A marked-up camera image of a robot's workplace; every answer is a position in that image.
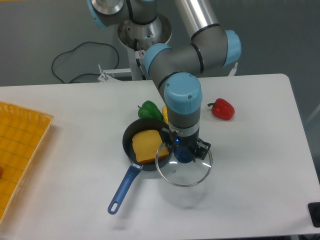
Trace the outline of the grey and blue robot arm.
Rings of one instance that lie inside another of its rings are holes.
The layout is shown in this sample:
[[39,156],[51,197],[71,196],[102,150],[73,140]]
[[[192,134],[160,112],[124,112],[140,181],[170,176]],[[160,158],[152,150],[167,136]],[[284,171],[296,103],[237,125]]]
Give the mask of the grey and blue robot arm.
[[178,49],[163,38],[165,25],[154,0],[89,0],[87,5],[98,26],[128,26],[119,38],[144,51],[142,64],[167,107],[168,144],[175,158],[183,164],[204,159],[210,144],[199,139],[203,95],[197,75],[237,61],[242,52],[238,35],[221,28],[206,0],[176,1],[190,37],[190,44]]

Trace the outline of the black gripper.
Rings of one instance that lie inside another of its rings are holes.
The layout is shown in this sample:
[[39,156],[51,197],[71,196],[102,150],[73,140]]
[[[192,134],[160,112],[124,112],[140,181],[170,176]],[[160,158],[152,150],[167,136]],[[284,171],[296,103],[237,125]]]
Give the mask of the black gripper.
[[169,128],[163,127],[161,129],[160,137],[164,145],[167,147],[169,152],[177,152],[178,147],[186,149],[188,153],[194,156],[194,159],[204,160],[211,148],[211,144],[203,141],[199,138],[199,129],[193,134],[187,133],[187,129],[184,131],[170,130]]

